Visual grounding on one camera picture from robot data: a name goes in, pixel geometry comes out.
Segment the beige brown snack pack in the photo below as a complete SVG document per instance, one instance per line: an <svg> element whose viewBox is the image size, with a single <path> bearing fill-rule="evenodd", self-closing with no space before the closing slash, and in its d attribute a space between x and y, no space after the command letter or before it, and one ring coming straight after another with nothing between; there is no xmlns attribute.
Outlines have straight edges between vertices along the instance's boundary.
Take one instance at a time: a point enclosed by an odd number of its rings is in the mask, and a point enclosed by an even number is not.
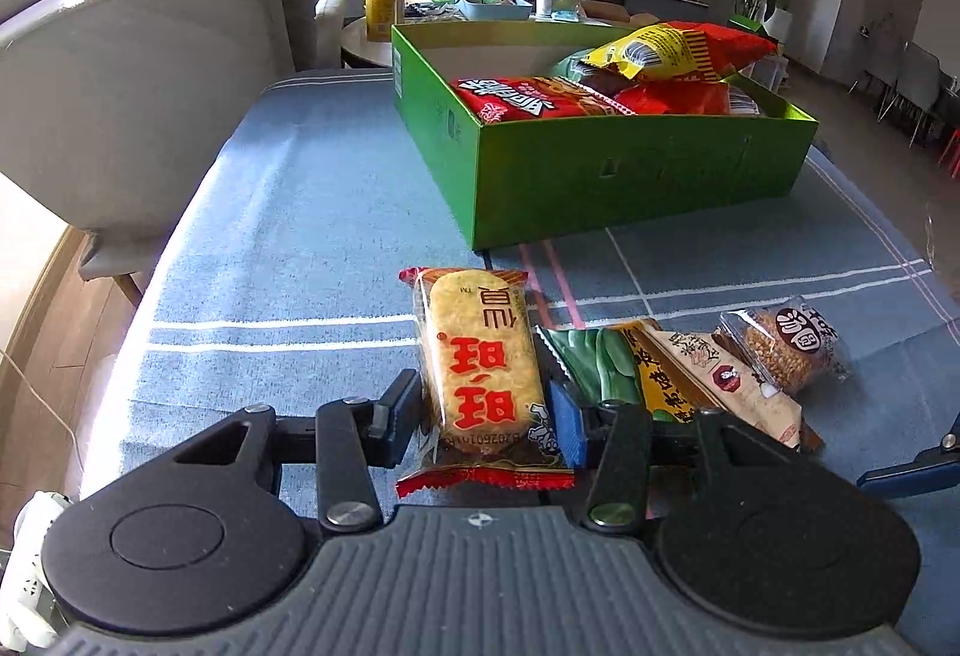
<svg viewBox="0 0 960 656"><path fill-rule="evenodd" d="M615 324L613 330L630 346L654 416L669 414L686 424L698 411L721 409L791 450L822 450L823 440L805 422L799 402L713 336L665 331L649 318Z"/></svg>

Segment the white small bottle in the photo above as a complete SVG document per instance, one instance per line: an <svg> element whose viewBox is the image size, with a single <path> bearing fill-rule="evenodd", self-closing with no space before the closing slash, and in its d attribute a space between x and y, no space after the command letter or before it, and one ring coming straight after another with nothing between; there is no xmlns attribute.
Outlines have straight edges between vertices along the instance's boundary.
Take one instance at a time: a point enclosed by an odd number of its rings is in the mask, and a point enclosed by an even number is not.
<svg viewBox="0 0 960 656"><path fill-rule="evenodd" d="M535 18L550 19L553 11L553 0L535 0Z"/></svg>

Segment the red cartoon snack bag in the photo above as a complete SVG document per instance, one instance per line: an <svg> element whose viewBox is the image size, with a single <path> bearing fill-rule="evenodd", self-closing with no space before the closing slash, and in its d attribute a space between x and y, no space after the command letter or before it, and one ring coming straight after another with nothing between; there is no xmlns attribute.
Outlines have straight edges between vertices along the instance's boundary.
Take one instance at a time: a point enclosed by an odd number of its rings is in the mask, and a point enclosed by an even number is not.
<svg viewBox="0 0 960 656"><path fill-rule="evenodd" d="M459 78L451 88L483 125L631 115L610 97L563 78Z"/></svg>

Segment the yellow cylindrical can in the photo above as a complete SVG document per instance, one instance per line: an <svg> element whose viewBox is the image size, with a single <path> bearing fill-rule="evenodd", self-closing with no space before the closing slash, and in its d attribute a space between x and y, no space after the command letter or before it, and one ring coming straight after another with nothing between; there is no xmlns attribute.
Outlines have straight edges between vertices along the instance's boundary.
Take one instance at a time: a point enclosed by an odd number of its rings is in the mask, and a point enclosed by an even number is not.
<svg viewBox="0 0 960 656"><path fill-rule="evenodd" d="M395 24L404 23L405 0L364 0L364 29L371 42L389 42Z"/></svg>

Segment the yellow red chip bag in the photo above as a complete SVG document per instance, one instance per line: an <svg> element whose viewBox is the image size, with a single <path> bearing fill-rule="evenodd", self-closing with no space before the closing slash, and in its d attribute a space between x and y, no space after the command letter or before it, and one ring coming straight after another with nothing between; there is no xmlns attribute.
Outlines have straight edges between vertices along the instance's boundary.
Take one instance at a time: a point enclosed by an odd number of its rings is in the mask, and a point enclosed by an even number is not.
<svg viewBox="0 0 960 656"><path fill-rule="evenodd" d="M583 62L635 83L720 83L775 52L775 42L753 32L713 23L665 21L597 47Z"/></svg>

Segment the green cardboard box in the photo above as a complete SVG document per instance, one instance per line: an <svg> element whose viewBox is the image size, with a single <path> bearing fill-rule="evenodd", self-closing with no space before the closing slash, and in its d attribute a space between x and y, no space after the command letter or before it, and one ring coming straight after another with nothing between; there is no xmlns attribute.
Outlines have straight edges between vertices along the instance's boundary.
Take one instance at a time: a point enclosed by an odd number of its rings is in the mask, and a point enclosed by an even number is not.
<svg viewBox="0 0 960 656"><path fill-rule="evenodd" d="M812 146L811 115L734 78L737 115L597 115L483 124L455 81L542 76L619 37L535 21L404 24L392 33L394 101L473 250L786 195Z"/></svg>

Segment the grey sofa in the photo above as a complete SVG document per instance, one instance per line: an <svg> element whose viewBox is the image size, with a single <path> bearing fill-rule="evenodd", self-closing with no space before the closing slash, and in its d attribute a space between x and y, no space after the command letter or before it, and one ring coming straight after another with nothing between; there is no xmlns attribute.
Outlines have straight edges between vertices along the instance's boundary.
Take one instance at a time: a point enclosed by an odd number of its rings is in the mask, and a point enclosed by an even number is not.
<svg viewBox="0 0 960 656"><path fill-rule="evenodd" d="M2 0L2 172L88 239L83 279L155 266L259 94L340 62L343 0Z"/></svg>

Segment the white round coffee table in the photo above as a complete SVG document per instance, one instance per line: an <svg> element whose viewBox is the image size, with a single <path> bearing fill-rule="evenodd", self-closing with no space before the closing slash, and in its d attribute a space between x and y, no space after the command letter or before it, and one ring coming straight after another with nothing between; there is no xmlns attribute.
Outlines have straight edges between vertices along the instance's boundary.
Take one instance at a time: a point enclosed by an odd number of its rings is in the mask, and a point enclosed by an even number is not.
<svg viewBox="0 0 960 656"><path fill-rule="evenodd" d="M340 34L342 60L350 68L391 68L392 42L371 41L363 18L345 24Z"/></svg>

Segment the red orange chip bag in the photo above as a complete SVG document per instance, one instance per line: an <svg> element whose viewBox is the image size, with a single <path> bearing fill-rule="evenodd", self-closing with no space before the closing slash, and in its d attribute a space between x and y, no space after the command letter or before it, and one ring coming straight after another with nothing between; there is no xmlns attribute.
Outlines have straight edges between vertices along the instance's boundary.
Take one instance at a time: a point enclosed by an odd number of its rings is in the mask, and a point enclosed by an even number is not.
<svg viewBox="0 0 960 656"><path fill-rule="evenodd" d="M617 92L613 99L636 115L763 115L747 92L727 83L649 81Z"/></svg>

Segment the clear round cake pack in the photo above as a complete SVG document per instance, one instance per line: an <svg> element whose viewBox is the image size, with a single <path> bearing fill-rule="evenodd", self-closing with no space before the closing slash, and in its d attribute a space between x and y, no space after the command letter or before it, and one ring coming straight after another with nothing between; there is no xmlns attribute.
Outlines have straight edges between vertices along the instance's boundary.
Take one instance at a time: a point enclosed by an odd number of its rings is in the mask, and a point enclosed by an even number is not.
<svg viewBox="0 0 960 656"><path fill-rule="evenodd" d="M721 328L780 392L797 396L820 378L850 373L843 339L804 297L721 314Z"/></svg>

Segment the blue plaid table cloth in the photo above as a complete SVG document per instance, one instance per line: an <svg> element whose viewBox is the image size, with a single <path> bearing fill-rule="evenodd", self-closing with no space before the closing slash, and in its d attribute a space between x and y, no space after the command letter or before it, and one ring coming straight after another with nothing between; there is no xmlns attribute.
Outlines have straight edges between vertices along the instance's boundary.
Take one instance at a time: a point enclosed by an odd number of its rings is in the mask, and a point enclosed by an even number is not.
<svg viewBox="0 0 960 656"><path fill-rule="evenodd" d="M777 200L494 253L525 266L539 323L649 315L706 330L810 300L850 356L805 395L843 477L931 445L958 409L958 308L822 152ZM416 358L400 269L472 264L382 71L268 89L172 234L96 417L83 491L256 402L309 416ZM630 546L506 492L420 493L379 536L320 554L283 609L192 654L773 654L709 619Z"/></svg>

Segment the rice cracker snack pack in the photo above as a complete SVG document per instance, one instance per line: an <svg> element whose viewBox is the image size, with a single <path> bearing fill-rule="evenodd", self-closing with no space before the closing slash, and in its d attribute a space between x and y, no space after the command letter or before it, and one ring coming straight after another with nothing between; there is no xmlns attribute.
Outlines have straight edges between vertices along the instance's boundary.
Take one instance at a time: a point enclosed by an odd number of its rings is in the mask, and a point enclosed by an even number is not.
<svg viewBox="0 0 960 656"><path fill-rule="evenodd" d="M398 497L460 484L573 489L542 385L526 271L414 266L398 279L412 289L423 380L416 463L395 482Z"/></svg>

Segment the blue plastic basket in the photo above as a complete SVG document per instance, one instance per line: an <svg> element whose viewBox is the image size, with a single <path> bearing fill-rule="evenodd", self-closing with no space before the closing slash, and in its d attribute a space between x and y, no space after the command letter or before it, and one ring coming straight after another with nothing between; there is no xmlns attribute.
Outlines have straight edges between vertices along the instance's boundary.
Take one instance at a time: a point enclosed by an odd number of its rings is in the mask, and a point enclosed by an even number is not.
<svg viewBox="0 0 960 656"><path fill-rule="evenodd" d="M534 7L526 0L457 0L455 6L467 21L527 21Z"/></svg>

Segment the green pea snack pack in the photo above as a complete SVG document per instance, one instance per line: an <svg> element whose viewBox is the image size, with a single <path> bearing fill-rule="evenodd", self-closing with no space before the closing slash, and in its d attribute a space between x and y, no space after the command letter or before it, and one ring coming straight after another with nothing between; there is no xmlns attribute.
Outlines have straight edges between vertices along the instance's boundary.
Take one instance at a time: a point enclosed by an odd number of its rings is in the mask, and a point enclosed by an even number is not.
<svg viewBox="0 0 960 656"><path fill-rule="evenodd" d="M537 326L535 337L579 406L601 406L606 402L643 406L640 372L622 331L563 331Z"/></svg>

